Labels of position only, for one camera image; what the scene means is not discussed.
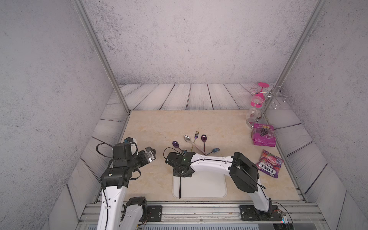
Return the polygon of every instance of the pink snack package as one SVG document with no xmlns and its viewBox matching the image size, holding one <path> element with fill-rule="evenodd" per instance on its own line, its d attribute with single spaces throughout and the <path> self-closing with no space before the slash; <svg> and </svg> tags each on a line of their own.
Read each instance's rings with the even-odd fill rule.
<svg viewBox="0 0 368 230">
<path fill-rule="evenodd" d="M 260 171 L 274 178 L 278 178 L 279 171 L 283 162 L 283 159 L 267 152 L 266 150 L 263 150 L 261 159 L 256 165 Z"/>
<path fill-rule="evenodd" d="M 252 140 L 254 145 L 275 147 L 276 138 L 273 131 L 273 126 L 257 123 L 254 124 L 254 129 L 252 131 Z"/>
</svg>

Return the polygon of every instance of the gray textured wall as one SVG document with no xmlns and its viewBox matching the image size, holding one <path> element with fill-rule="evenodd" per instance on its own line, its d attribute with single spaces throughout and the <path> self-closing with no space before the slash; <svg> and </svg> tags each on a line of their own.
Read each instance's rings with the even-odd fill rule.
<svg viewBox="0 0 368 230">
<path fill-rule="evenodd" d="M 331 1 L 289 73 L 291 107 L 368 217 L 368 1 Z"/>
<path fill-rule="evenodd" d="M 316 0 L 84 0 L 120 84 L 275 82 Z"/>
<path fill-rule="evenodd" d="M 0 2 L 0 229 L 41 229 L 112 86 L 72 1 Z"/>
</svg>

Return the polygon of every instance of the purple fork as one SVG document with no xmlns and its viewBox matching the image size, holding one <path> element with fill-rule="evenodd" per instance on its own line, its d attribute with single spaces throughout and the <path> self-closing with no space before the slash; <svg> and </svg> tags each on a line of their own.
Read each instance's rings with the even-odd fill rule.
<svg viewBox="0 0 368 230">
<path fill-rule="evenodd" d="M 195 142 L 195 140 L 197 140 L 198 135 L 199 135 L 199 131 L 195 132 L 193 143 Z"/>
</svg>

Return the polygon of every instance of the spoon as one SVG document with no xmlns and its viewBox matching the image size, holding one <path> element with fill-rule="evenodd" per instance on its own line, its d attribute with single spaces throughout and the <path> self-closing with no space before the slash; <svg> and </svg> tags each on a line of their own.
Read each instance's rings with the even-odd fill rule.
<svg viewBox="0 0 368 230">
<path fill-rule="evenodd" d="M 202 141 L 203 141 L 203 151 L 206 151 L 205 142 L 206 142 L 206 140 L 207 140 L 207 136 L 203 134 L 203 135 L 201 136 L 201 139 L 202 139 Z"/>
<path fill-rule="evenodd" d="M 192 140 L 190 139 L 190 137 L 188 135 L 184 135 L 184 140 L 188 143 L 191 143 L 192 145 L 194 145 L 197 149 L 199 149 L 204 155 L 207 155 L 205 151 L 201 150 L 196 144 L 194 144 L 192 142 Z"/>
<path fill-rule="evenodd" d="M 173 146 L 174 146 L 175 148 L 177 148 L 177 149 L 180 149 L 180 148 L 179 148 L 179 143 L 178 143 L 177 141 L 173 141 Z"/>
</svg>

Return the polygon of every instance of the purple spoon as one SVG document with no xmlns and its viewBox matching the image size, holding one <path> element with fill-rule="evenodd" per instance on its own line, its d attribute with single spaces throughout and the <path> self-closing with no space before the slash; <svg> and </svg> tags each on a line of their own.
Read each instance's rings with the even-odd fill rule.
<svg viewBox="0 0 368 230">
<path fill-rule="evenodd" d="M 207 140 L 207 136 L 203 134 L 203 135 L 201 136 L 201 139 L 202 139 L 202 141 L 203 141 L 203 151 L 206 151 L 205 142 L 206 142 L 206 140 Z"/>
<path fill-rule="evenodd" d="M 179 143 L 178 143 L 177 141 L 173 141 L 173 146 L 174 146 L 175 148 L 177 148 L 177 149 L 180 149 L 180 148 L 179 148 Z"/>
</svg>

